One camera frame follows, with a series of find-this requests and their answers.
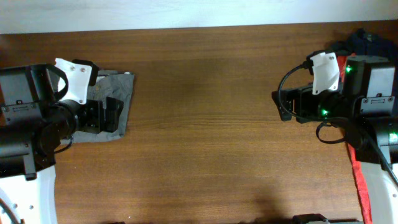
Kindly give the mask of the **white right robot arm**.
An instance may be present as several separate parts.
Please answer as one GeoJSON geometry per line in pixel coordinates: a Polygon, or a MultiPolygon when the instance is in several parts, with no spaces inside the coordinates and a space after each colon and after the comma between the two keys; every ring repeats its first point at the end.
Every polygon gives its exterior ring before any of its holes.
{"type": "Polygon", "coordinates": [[[307,57],[312,83],[272,93],[282,121],[316,122],[343,131],[351,148],[363,223],[397,222],[396,68],[385,57],[334,53],[307,57]]]}

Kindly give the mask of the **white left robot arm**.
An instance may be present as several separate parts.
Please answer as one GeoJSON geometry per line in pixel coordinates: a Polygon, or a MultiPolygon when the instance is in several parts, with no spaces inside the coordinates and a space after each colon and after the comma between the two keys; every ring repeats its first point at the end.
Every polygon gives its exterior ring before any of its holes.
{"type": "Polygon", "coordinates": [[[1,222],[56,223],[55,156],[78,131],[113,133],[124,103],[89,100],[98,67],[74,60],[1,70],[1,222]]]}

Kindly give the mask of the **grey cargo shorts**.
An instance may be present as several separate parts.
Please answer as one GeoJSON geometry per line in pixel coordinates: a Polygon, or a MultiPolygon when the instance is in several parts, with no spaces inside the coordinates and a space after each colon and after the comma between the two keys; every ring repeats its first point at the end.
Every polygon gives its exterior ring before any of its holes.
{"type": "Polygon", "coordinates": [[[88,100],[100,100],[106,105],[106,97],[112,97],[124,102],[124,108],[119,119],[119,127],[113,133],[101,132],[99,134],[76,131],[73,142],[108,142],[124,137],[127,119],[129,115],[130,102],[133,94],[134,74],[118,73],[114,70],[101,70],[98,74],[96,84],[88,87],[88,100]]]}

